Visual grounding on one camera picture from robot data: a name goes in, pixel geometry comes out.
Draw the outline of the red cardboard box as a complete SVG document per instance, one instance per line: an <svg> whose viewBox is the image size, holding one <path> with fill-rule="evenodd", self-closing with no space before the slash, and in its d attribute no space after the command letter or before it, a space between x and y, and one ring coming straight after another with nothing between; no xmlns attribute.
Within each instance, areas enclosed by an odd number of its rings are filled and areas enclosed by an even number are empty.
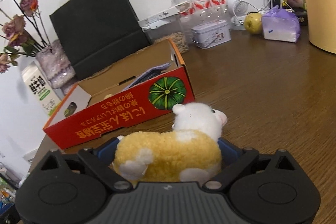
<svg viewBox="0 0 336 224"><path fill-rule="evenodd" d="M157 77L123 89L148 69ZM74 84L43 130L61 149L160 117L195 100L185 62L171 39L146 47Z"/></svg>

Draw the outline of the black paper bag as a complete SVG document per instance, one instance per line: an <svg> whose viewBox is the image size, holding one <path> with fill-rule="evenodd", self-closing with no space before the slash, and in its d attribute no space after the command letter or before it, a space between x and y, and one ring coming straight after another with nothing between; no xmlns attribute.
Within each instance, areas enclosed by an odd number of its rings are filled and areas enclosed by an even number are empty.
<svg viewBox="0 0 336 224"><path fill-rule="evenodd" d="M69 0L50 20L79 80L150 45L129 0Z"/></svg>

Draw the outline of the yellow green apple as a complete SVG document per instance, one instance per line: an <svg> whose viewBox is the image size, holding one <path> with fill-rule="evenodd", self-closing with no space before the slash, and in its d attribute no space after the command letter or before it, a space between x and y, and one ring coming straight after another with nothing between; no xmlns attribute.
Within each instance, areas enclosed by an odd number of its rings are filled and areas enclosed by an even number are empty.
<svg viewBox="0 0 336 224"><path fill-rule="evenodd" d="M252 35L259 35L263 31L262 14L259 12L249 13L244 20L244 28Z"/></svg>

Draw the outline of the purple drawstring pouch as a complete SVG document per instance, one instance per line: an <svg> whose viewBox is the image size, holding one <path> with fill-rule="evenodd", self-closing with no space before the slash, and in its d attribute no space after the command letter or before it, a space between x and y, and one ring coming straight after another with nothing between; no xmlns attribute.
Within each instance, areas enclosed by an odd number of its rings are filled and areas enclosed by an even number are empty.
<svg viewBox="0 0 336 224"><path fill-rule="evenodd" d="M123 89L123 91L128 90L129 88L132 88L133 86L136 86L140 83L143 83L143 82L145 82L149 79L152 79L154 77L159 76L161 74L161 72L168 69L170 67L170 65L171 65L170 63L165 63L165 64L158 65L158 66L155 66L155 67L152 67L152 68L148 69L143 74L136 77L135 80L131 84L129 84L128 86L126 86Z"/></svg>

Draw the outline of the dried pink roses bouquet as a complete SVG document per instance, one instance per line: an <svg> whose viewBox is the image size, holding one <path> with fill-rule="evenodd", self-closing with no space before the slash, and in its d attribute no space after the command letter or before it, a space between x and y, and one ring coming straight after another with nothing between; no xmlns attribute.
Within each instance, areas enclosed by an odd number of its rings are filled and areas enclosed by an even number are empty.
<svg viewBox="0 0 336 224"><path fill-rule="evenodd" d="M6 42L1 51L1 73L10 67L18 66L21 56L36 57L39 52L51 45L42 20L38 0L13 0L20 14L8 16L1 14L8 21L1 24L1 38Z"/></svg>

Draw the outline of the white pink flat carton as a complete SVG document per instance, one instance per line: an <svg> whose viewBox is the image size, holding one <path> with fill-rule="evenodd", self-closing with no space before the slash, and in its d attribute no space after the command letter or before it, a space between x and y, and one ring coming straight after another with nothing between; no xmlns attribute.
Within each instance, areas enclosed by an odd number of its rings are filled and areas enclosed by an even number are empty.
<svg viewBox="0 0 336 224"><path fill-rule="evenodd" d="M192 2L187 1L187 4L190 4L192 8ZM161 26L164 26L165 24L172 23L173 21L176 21L180 17L181 10L178 6L171 6L170 8L161 11L155 15L152 15L146 19L140 20L138 22L139 26L143 30L155 30L157 28L160 28Z"/></svg>

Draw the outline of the milk carton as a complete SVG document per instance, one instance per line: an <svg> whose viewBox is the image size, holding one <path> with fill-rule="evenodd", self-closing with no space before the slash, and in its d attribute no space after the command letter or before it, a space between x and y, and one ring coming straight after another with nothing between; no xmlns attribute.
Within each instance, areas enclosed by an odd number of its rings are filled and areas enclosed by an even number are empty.
<svg viewBox="0 0 336 224"><path fill-rule="evenodd" d="M45 113L52 116L61 100L34 62L22 70L22 79Z"/></svg>

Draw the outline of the middle water bottle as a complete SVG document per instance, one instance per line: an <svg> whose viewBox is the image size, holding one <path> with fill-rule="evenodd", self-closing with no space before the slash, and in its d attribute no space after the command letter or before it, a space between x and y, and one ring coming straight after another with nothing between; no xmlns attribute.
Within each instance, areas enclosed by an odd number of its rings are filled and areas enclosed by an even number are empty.
<svg viewBox="0 0 336 224"><path fill-rule="evenodd" d="M192 2L190 14L193 26L203 24L207 21L209 15L209 0L189 0Z"/></svg>

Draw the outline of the colourful snack packet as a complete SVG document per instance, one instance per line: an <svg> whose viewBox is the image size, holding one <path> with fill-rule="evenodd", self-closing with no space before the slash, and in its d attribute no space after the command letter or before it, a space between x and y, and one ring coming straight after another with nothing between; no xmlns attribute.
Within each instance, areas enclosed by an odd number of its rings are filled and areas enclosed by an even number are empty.
<svg viewBox="0 0 336 224"><path fill-rule="evenodd" d="M282 0L282 7L294 11L297 16L307 16L306 0Z"/></svg>

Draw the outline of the purple tissue pack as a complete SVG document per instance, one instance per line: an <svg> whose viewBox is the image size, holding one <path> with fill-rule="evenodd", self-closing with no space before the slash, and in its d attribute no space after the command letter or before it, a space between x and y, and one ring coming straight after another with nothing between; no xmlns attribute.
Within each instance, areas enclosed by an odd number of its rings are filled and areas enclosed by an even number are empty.
<svg viewBox="0 0 336 224"><path fill-rule="evenodd" d="M267 40L296 43L301 29L295 13L275 6L261 17L262 31Z"/></svg>

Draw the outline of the clear jar with seeds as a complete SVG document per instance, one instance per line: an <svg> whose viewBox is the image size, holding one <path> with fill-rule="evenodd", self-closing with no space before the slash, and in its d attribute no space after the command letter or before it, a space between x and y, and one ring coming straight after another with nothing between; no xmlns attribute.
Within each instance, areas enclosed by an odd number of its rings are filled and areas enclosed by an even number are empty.
<svg viewBox="0 0 336 224"><path fill-rule="evenodd" d="M151 24L144 25L142 30L152 44L171 39L181 54L189 51L181 21L178 18L170 17L157 20Z"/></svg>

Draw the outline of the white round desk device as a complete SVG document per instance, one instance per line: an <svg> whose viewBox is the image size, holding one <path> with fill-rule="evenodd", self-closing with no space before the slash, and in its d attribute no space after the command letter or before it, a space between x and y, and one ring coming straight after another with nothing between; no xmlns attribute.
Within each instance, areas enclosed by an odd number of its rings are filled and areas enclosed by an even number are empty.
<svg viewBox="0 0 336 224"><path fill-rule="evenodd" d="M248 11L248 5L244 0L227 0L227 8L230 16L230 28L232 30L244 30L244 20Z"/></svg>

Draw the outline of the yellow white plush toy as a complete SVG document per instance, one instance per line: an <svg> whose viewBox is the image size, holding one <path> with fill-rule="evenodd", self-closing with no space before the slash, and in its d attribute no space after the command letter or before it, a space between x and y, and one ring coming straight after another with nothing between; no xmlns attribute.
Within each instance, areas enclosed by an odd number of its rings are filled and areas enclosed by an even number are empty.
<svg viewBox="0 0 336 224"><path fill-rule="evenodd" d="M119 137L113 169L133 185L139 182L204 184L222 169L219 138L228 118L209 105L173 106L169 132L138 131Z"/></svg>

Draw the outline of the small white tin box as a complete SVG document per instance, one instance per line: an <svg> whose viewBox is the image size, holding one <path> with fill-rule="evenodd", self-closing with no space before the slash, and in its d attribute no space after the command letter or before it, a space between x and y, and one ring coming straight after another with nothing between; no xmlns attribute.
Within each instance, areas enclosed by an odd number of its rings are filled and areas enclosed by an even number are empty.
<svg viewBox="0 0 336 224"><path fill-rule="evenodd" d="M224 19L212 20L194 26L193 43L201 49L209 49L231 40L230 25Z"/></svg>

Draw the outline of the purple textured vase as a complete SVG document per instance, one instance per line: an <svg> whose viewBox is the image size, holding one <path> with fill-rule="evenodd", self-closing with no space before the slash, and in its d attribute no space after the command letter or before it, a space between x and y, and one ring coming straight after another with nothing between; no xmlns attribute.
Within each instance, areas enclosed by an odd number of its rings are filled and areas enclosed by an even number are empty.
<svg viewBox="0 0 336 224"><path fill-rule="evenodd" d="M37 55L36 59L53 89L60 89L64 95L76 83L76 73L59 40L53 41Z"/></svg>

